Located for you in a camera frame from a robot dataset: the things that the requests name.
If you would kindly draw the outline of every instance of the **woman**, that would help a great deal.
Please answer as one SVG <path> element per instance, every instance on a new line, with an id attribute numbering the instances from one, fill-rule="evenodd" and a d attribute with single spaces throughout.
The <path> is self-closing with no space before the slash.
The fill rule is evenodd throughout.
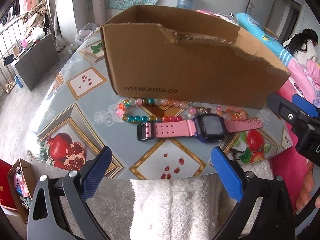
<path id="1" fill-rule="evenodd" d="M 305 29 L 301 33 L 294 35 L 290 40 L 285 41 L 283 46 L 294 56 L 299 64 L 306 65 L 308 59 L 317 62 L 318 56 L 315 50 L 317 44 L 318 35 L 316 32 L 311 29 Z"/>

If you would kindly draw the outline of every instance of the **pink watch strap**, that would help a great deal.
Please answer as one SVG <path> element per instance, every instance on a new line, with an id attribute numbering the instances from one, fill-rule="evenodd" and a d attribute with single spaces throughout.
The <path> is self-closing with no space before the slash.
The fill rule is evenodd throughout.
<path id="1" fill-rule="evenodd" d="M 258 118 L 252 118 L 246 121 L 224 121 L 228 132 L 242 132 L 255 130 L 263 127 L 263 122 Z"/>
<path id="2" fill-rule="evenodd" d="M 155 138 L 195 136 L 196 125 L 194 120 L 184 120 L 180 122 L 150 123 L 146 125 L 146 138 L 150 138 L 151 127 L 153 125 L 153 136 Z"/>

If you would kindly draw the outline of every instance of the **blue gripper pad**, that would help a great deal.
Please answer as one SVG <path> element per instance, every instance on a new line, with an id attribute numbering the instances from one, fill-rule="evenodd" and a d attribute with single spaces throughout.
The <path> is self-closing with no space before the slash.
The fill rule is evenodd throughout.
<path id="1" fill-rule="evenodd" d="M 242 181 L 230 165 L 227 156 L 220 147 L 212 149 L 211 162 L 228 192 L 229 197 L 237 200 L 239 203 L 243 196 Z"/>
<path id="2" fill-rule="evenodd" d="M 81 197 L 84 202 L 93 197 L 112 159 L 109 147 L 104 147 L 97 155 L 92 167 L 82 180 Z"/>
<path id="3" fill-rule="evenodd" d="M 292 96 L 292 103 L 301 108 L 301 110 L 305 111 L 311 117 L 318 117 L 319 115 L 319 113 L 317 112 L 317 107 L 315 105 L 311 104 L 309 101 L 305 100 L 297 94 Z"/>

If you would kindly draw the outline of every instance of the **metal bolt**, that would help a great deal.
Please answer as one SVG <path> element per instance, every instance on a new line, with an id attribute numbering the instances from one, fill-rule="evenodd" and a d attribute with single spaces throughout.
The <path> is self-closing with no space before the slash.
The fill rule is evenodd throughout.
<path id="1" fill-rule="evenodd" d="M 45 181 L 47 179 L 47 175 L 40 176 L 40 181 Z"/>
<path id="2" fill-rule="evenodd" d="M 70 177 L 75 177 L 78 174 L 78 171 L 70 171 L 69 176 Z"/>
<path id="3" fill-rule="evenodd" d="M 247 171 L 247 172 L 245 173 L 245 175 L 246 175 L 248 178 L 250 178 L 250 179 L 252 179 L 252 178 L 254 177 L 254 173 L 253 173 L 252 171 Z"/>
<path id="4" fill-rule="evenodd" d="M 310 130 L 315 130 L 315 128 L 311 124 L 308 124 L 308 127 L 310 128 Z"/>
<path id="5" fill-rule="evenodd" d="M 283 181 L 283 178 L 280 175 L 276 176 L 276 178 L 277 178 L 277 181 Z"/>

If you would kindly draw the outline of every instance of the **person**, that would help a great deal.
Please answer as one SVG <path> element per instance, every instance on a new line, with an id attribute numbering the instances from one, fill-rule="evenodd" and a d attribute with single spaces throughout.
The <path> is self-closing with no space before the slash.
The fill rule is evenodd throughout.
<path id="1" fill-rule="evenodd" d="M 306 65 L 307 60 L 318 61 L 315 47 L 318 44 L 318 35 L 314 30 L 304 29 L 283 43 L 284 48 L 298 61 Z"/>
<path id="2" fill-rule="evenodd" d="M 308 172 L 303 181 L 303 187 L 300 191 L 300 196 L 297 199 L 296 207 L 298 210 L 303 209 L 308 202 L 310 201 L 310 192 L 314 186 L 312 171 L 313 171 L 313 162 L 308 161 L 307 169 Z M 320 196 L 316 199 L 316 207 L 320 208 Z"/>

